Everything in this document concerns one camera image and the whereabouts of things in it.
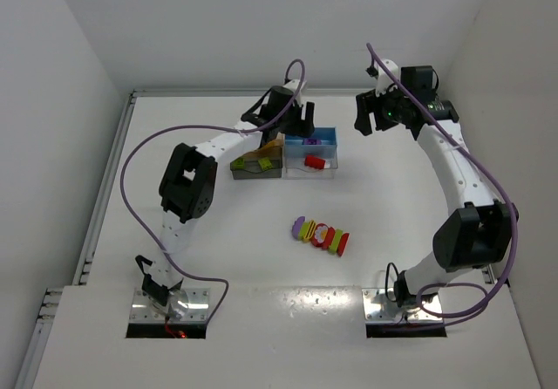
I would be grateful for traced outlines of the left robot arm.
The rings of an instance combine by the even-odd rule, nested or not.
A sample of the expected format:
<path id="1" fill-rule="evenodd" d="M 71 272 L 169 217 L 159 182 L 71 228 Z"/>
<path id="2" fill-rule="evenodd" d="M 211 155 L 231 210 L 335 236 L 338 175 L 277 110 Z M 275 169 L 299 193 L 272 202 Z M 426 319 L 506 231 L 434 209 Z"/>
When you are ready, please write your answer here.
<path id="1" fill-rule="evenodd" d="M 220 165 L 268 145 L 280 133 L 308 138 L 314 133 L 314 104 L 304 105 L 300 98 L 305 82 L 299 79 L 270 87 L 233 127 L 216 126 L 220 134 L 197 145 L 175 146 L 162 175 L 158 193 L 163 211 L 163 226 L 155 234 L 134 210 L 130 213 L 153 238 L 165 259 L 162 267 L 141 256 L 141 289 L 159 306 L 168 306 L 181 288 L 184 278 L 228 284 L 225 279 L 195 276 L 180 268 L 172 254 L 187 247 L 197 221 L 207 213 L 214 199 Z"/>

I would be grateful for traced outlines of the green lego brick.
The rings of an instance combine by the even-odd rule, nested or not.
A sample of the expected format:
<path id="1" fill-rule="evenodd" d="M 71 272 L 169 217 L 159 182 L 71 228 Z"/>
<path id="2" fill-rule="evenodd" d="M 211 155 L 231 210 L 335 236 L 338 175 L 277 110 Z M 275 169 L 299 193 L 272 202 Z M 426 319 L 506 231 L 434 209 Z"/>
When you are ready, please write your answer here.
<path id="1" fill-rule="evenodd" d="M 269 158 L 261 158 L 257 162 L 263 172 L 274 168 L 273 163 Z"/>

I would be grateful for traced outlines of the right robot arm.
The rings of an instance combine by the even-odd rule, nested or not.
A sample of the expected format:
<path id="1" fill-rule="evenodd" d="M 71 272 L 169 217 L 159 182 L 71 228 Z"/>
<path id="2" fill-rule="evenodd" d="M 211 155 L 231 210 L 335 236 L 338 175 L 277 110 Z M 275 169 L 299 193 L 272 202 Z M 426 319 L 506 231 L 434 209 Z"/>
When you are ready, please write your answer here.
<path id="1" fill-rule="evenodd" d="M 398 306 L 419 304 L 465 272 L 502 261 L 519 215 L 467 158 L 459 115 L 451 101 L 439 97 L 438 74 L 431 66 L 400 68 L 384 60 L 367 73 L 377 83 L 357 95 L 354 127 L 364 136 L 396 126 L 408 129 L 446 198 L 448 217 L 433 235 L 432 252 L 400 271 L 393 284 Z"/>

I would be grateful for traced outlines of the red lego piece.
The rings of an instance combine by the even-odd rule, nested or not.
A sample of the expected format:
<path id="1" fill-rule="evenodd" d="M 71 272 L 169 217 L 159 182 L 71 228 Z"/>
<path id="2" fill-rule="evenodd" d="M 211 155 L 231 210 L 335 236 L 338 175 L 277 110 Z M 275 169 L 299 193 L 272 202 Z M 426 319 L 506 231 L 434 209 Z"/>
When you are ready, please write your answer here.
<path id="1" fill-rule="evenodd" d="M 309 154 L 304 159 L 304 166 L 315 170 L 324 170 L 330 167 L 330 163 L 323 158 Z"/>

